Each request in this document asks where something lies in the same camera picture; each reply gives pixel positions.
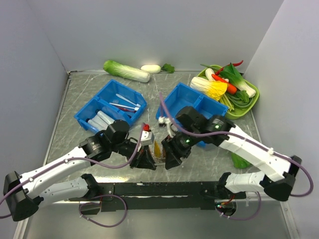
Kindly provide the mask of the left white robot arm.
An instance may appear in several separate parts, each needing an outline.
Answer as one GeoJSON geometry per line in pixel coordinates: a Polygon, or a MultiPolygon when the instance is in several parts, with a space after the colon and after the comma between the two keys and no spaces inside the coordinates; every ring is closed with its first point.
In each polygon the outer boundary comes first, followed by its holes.
{"type": "Polygon", "coordinates": [[[139,139],[129,138],[129,129],[128,123],[116,120],[56,160],[27,173],[14,171],[6,175],[1,202],[6,202],[9,217],[19,222],[54,202],[95,199],[101,194],[101,188],[93,175],[83,174],[75,180],[61,182],[72,173],[93,165],[109,169],[129,165],[155,170],[149,151],[154,135],[149,126],[142,125],[139,139]]]}

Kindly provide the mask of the green napa cabbage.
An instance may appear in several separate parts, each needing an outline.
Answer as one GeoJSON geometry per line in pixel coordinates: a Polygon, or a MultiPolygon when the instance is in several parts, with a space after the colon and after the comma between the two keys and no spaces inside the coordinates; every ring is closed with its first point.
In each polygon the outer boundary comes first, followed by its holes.
{"type": "Polygon", "coordinates": [[[123,65],[113,60],[107,60],[103,65],[103,69],[110,75],[142,83],[147,83],[151,78],[150,73],[146,71],[128,65],[123,65]]]}

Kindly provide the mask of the white toothbrush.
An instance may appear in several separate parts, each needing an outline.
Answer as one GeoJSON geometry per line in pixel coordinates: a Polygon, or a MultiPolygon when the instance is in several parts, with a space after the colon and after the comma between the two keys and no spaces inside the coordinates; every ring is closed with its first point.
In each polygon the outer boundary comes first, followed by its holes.
{"type": "Polygon", "coordinates": [[[124,100],[124,101],[126,101],[126,102],[128,102],[128,103],[130,103],[130,104],[132,104],[132,105],[134,105],[134,106],[136,106],[136,107],[141,107],[140,104],[136,104],[136,103],[130,101],[129,99],[125,98],[124,96],[122,96],[122,95],[120,95],[120,94],[116,94],[116,96],[117,96],[118,98],[120,98],[120,99],[122,99],[122,100],[124,100]]]}

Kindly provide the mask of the small green cabbage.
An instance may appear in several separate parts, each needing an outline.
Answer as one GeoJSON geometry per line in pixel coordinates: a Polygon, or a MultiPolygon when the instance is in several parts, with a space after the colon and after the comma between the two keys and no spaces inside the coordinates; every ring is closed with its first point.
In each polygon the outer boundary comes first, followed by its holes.
{"type": "Polygon", "coordinates": [[[245,169],[251,166],[251,163],[235,153],[231,153],[231,159],[233,166],[237,169],[245,169]]]}

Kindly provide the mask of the green beans bundle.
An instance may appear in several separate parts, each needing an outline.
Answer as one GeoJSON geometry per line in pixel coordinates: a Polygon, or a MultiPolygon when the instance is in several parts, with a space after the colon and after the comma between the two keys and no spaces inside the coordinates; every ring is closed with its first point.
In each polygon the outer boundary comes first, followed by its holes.
{"type": "Polygon", "coordinates": [[[219,102],[227,106],[229,112],[232,112],[234,110],[246,109],[252,104],[252,100],[248,100],[248,102],[244,102],[240,98],[237,98],[230,94],[224,94],[220,98],[219,102]]]}

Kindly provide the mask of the orange carrot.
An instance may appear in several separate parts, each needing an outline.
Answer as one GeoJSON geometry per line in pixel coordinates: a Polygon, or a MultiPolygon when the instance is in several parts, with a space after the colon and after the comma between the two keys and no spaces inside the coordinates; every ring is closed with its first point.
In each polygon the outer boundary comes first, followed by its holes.
{"type": "Polygon", "coordinates": [[[215,74],[212,74],[211,76],[215,81],[220,81],[220,82],[226,83],[228,93],[234,95],[237,92],[237,88],[235,86],[233,86],[232,84],[230,84],[229,82],[227,82],[226,80],[224,80],[223,78],[221,78],[215,74]]]}

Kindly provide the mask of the white radish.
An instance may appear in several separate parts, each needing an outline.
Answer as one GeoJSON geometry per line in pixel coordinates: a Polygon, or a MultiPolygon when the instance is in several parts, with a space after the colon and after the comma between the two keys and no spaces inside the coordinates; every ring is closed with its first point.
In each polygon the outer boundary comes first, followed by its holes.
{"type": "Polygon", "coordinates": [[[143,65],[141,70],[146,71],[150,74],[157,74],[161,71],[160,65],[143,65]]]}

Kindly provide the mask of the bok choy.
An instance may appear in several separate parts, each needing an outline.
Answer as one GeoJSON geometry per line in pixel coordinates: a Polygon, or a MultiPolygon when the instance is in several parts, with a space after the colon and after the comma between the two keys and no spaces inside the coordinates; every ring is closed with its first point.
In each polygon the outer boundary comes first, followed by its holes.
{"type": "Polygon", "coordinates": [[[237,89],[241,91],[246,91],[249,98],[252,98],[256,95],[256,91],[251,88],[236,69],[234,64],[230,63],[229,65],[225,66],[223,70],[219,73],[220,76],[223,78],[227,78],[229,82],[234,85],[237,89]]]}

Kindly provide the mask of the red blue toothbrush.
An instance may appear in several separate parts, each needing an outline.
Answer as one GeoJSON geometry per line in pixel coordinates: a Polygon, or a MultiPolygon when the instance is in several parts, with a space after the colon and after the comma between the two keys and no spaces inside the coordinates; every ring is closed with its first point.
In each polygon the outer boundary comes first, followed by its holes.
{"type": "Polygon", "coordinates": [[[129,107],[129,106],[120,105],[120,104],[116,104],[116,103],[109,103],[109,104],[121,109],[122,111],[126,111],[126,112],[135,113],[136,111],[138,111],[140,109],[139,107],[129,107]]]}

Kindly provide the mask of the blue storage bin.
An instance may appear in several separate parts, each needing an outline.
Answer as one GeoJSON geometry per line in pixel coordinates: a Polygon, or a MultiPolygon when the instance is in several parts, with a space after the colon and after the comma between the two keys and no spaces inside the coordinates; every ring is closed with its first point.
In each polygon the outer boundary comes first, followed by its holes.
{"type": "MultiPolygon", "coordinates": [[[[175,119],[175,116],[186,106],[193,107],[207,119],[215,115],[225,116],[228,110],[227,106],[183,83],[178,83],[175,86],[175,88],[164,99],[164,103],[170,115],[180,126],[181,123],[175,119]]],[[[166,129],[167,135],[174,136],[178,129],[172,125],[167,126],[166,122],[168,121],[166,118],[168,118],[168,116],[160,104],[156,113],[156,120],[159,120],[159,125],[166,129]]]]}
{"type": "Polygon", "coordinates": [[[116,80],[111,80],[91,100],[89,100],[89,102],[87,102],[80,111],[74,115],[74,118],[78,121],[83,129],[89,130],[92,133],[97,133],[98,131],[86,122],[87,119],[91,119],[95,116],[96,110],[103,111],[114,120],[124,120],[130,126],[132,126],[142,115],[146,109],[146,106],[147,102],[141,93],[134,91],[133,89],[119,83],[116,80]],[[136,107],[118,98],[116,94],[120,94],[130,101],[140,104],[140,109],[133,113],[122,111],[121,109],[110,105],[109,103],[116,103],[129,107],[136,107]]]}

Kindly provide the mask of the right blue storage bin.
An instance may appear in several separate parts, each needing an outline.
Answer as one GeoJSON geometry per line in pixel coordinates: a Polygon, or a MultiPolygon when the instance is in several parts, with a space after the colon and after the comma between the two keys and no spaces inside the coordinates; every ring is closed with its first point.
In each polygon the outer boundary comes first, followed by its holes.
{"type": "MultiPolygon", "coordinates": [[[[228,110],[227,106],[183,83],[178,83],[175,86],[175,88],[164,99],[164,103],[170,115],[180,126],[181,123],[175,119],[175,116],[186,106],[193,107],[207,119],[215,115],[225,116],[228,110]]],[[[167,126],[166,122],[168,121],[166,118],[168,118],[168,116],[160,104],[156,113],[156,120],[159,120],[159,125],[166,129],[167,135],[174,136],[178,129],[172,125],[167,126]]]]}

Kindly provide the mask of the left blue storage bin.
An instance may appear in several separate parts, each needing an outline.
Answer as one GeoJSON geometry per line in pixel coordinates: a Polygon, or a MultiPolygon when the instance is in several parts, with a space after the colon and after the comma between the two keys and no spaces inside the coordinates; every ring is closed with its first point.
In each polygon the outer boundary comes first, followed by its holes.
{"type": "Polygon", "coordinates": [[[89,102],[87,102],[80,111],[74,115],[74,118],[78,121],[83,129],[89,130],[92,133],[97,133],[98,131],[86,122],[87,119],[91,119],[95,116],[96,110],[103,111],[114,120],[124,120],[130,126],[132,126],[142,115],[146,109],[146,106],[147,102],[141,93],[134,91],[133,89],[119,83],[116,80],[111,80],[91,100],[89,100],[89,102]],[[122,111],[121,109],[110,105],[109,103],[116,103],[129,107],[136,107],[118,98],[116,94],[120,94],[130,101],[140,104],[140,109],[133,113],[122,111]]]}

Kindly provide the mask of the white toothpaste tube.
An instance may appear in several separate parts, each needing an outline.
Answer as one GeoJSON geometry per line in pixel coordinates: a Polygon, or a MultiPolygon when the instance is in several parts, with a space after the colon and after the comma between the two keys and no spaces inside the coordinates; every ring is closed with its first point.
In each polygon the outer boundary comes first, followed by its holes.
{"type": "Polygon", "coordinates": [[[86,122],[97,131],[105,130],[115,120],[101,110],[96,110],[96,114],[91,119],[87,119],[86,122]]]}

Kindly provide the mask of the yellow white cabbage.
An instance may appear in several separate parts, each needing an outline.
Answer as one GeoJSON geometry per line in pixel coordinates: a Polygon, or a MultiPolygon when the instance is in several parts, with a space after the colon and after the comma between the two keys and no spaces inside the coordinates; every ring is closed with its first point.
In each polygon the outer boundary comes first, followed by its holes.
{"type": "Polygon", "coordinates": [[[193,77],[189,86],[216,101],[219,101],[227,91],[226,83],[209,81],[202,77],[193,77]]]}

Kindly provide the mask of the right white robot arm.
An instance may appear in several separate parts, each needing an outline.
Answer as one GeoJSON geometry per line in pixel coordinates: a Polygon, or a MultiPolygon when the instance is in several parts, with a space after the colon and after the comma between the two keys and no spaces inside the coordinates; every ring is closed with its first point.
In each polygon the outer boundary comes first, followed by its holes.
{"type": "Polygon", "coordinates": [[[290,163],[276,156],[270,148],[221,115],[207,119],[195,108],[187,106],[177,113],[176,119],[189,134],[178,131],[161,142],[167,170],[181,165],[182,159],[189,157],[191,148],[203,141],[226,149],[259,169],[255,173],[223,173],[217,186],[222,198],[241,192],[264,192],[275,200],[288,200],[299,170],[296,164],[302,161],[299,157],[292,156],[294,163],[290,163]]]}

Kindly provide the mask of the green vegetable tray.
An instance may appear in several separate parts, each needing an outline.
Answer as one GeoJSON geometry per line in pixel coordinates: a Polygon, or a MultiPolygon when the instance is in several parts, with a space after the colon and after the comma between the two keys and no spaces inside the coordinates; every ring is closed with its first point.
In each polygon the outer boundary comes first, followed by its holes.
{"type": "Polygon", "coordinates": [[[230,76],[229,83],[237,88],[235,94],[225,93],[221,97],[220,102],[228,107],[226,118],[235,120],[244,116],[252,107],[255,105],[259,98],[259,90],[257,87],[246,81],[242,74],[238,70],[235,70],[236,66],[239,66],[242,62],[232,63],[233,67],[225,66],[221,67],[218,65],[204,65],[206,67],[197,76],[206,76],[206,70],[211,69],[215,75],[219,77],[230,76]]]}

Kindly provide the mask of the yellow capped tube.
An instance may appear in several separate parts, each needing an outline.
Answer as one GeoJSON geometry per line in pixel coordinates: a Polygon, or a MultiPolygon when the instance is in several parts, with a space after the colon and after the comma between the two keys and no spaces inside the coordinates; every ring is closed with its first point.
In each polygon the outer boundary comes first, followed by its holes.
{"type": "Polygon", "coordinates": [[[154,155],[156,158],[161,158],[162,156],[161,148],[156,140],[154,141],[154,155]]]}

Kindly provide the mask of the black base frame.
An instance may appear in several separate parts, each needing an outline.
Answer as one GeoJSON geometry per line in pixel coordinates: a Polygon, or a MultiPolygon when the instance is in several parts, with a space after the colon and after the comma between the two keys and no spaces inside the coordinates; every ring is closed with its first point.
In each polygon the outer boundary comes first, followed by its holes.
{"type": "Polygon", "coordinates": [[[102,212],[123,209],[121,197],[129,210],[188,209],[214,210],[215,203],[229,199],[246,199],[246,193],[233,194],[217,181],[98,183],[97,195],[102,198],[102,212]]]}

